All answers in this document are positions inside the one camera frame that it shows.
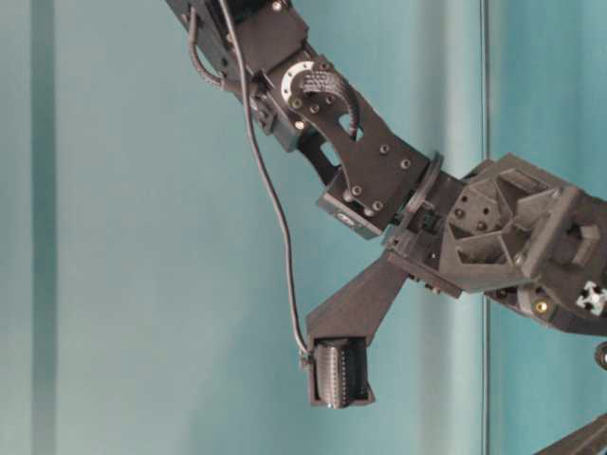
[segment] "bolt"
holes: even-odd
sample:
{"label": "bolt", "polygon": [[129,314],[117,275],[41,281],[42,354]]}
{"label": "bolt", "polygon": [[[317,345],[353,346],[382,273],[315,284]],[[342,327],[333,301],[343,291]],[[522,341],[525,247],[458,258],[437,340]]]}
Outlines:
{"label": "bolt", "polygon": [[346,190],[343,192],[343,200],[345,202],[350,203],[350,202],[354,201],[354,196],[352,195],[352,193],[349,190]]}
{"label": "bolt", "polygon": [[548,303],[545,300],[537,301],[535,304],[535,311],[543,315],[546,311],[548,311]]}
{"label": "bolt", "polygon": [[523,253],[517,253],[517,255],[514,256],[514,263],[516,265],[522,265],[524,263],[525,259],[526,259],[526,257],[524,256]]}

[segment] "cable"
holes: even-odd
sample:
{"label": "cable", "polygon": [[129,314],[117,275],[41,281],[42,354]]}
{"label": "cable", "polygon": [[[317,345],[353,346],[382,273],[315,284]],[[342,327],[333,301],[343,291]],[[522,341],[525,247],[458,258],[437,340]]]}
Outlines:
{"label": "cable", "polygon": [[293,278],[293,248],[291,245],[291,234],[289,232],[288,223],[286,222],[283,206],[281,205],[280,199],[278,198],[278,194],[276,194],[274,185],[272,184],[269,174],[267,173],[266,164],[259,150],[257,137],[255,136],[252,115],[250,112],[250,102],[248,99],[248,83],[245,57],[243,55],[242,48],[240,47],[238,36],[236,35],[234,19],[231,15],[230,7],[228,6],[228,1],[219,0],[219,4],[221,5],[221,9],[223,10],[226,19],[226,24],[228,26],[228,31],[231,35],[232,44],[234,45],[234,50],[236,52],[236,59],[238,60],[238,69],[240,73],[240,83],[242,90],[242,102],[245,107],[245,119],[247,121],[248,140],[253,150],[253,155],[255,157],[255,162],[257,163],[259,173],[262,176],[267,193],[269,194],[269,197],[272,201],[272,206],[274,206],[274,211],[276,212],[276,216],[278,217],[281,231],[283,232],[283,238],[285,241],[285,272],[288,287],[288,299],[291,310],[291,322],[293,325],[293,336],[295,337],[295,341],[297,342],[297,345],[300,348],[301,354],[307,355],[309,354],[309,350],[305,345],[304,337],[302,336],[302,331],[300,329],[299,315],[297,312],[297,301],[295,299],[295,282]]}
{"label": "cable", "polygon": [[359,131],[359,101],[352,86],[342,76],[327,71],[310,71],[305,75],[302,84],[305,93],[329,93],[340,98],[348,109],[350,124],[348,133],[350,137],[357,140]]}
{"label": "cable", "polygon": [[223,88],[223,78],[215,76],[211,73],[205,65],[200,62],[198,58],[198,51],[196,50],[196,42],[198,40],[198,14],[196,8],[190,7],[190,26],[188,28],[188,50],[190,51],[190,58],[196,71],[200,77],[205,81],[214,85],[215,87]]}

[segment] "teal curtain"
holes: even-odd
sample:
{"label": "teal curtain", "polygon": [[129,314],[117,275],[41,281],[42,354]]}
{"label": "teal curtain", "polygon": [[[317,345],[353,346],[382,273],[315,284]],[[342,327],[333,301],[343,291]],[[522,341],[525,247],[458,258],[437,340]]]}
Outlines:
{"label": "teal curtain", "polygon": [[[397,134],[456,175],[482,159],[479,2],[295,5]],[[481,453],[479,297],[407,284],[369,353],[377,403],[308,406],[241,106],[199,80],[163,1],[9,0],[0,38],[0,453]],[[381,246],[315,207],[322,188],[300,156],[261,146],[305,314]],[[580,178],[545,144],[525,150]],[[540,350],[501,356],[542,365],[554,350]]]}

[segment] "black robotic arm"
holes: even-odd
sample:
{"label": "black robotic arm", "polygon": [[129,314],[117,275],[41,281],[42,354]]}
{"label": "black robotic arm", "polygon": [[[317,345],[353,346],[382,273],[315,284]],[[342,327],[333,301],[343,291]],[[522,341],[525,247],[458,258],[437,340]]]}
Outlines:
{"label": "black robotic arm", "polygon": [[604,201],[514,155],[461,179],[445,173],[440,155],[430,159],[397,137],[317,54],[289,1],[167,3],[188,30],[201,76],[240,101],[244,88],[259,127],[309,160],[324,186],[318,205],[365,239],[385,236],[379,259],[306,319],[312,404],[374,401],[366,348],[408,278],[454,298],[485,293],[565,332],[607,335]]}

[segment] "hex screw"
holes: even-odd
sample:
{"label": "hex screw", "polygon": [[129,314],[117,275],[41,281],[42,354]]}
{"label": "hex screw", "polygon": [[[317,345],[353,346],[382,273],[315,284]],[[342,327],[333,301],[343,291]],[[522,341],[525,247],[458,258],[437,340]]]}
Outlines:
{"label": "hex screw", "polygon": [[524,263],[525,259],[526,259],[526,257],[524,256],[523,253],[517,253],[516,256],[514,256],[514,263],[516,265],[522,265]]}
{"label": "hex screw", "polygon": [[546,311],[548,311],[549,305],[548,302],[545,300],[538,300],[535,303],[535,311],[536,313],[543,315],[546,313]]}
{"label": "hex screw", "polygon": [[349,190],[346,190],[343,192],[343,200],[350,203],[354,201],[354,196],[352,196],[352,193]]}

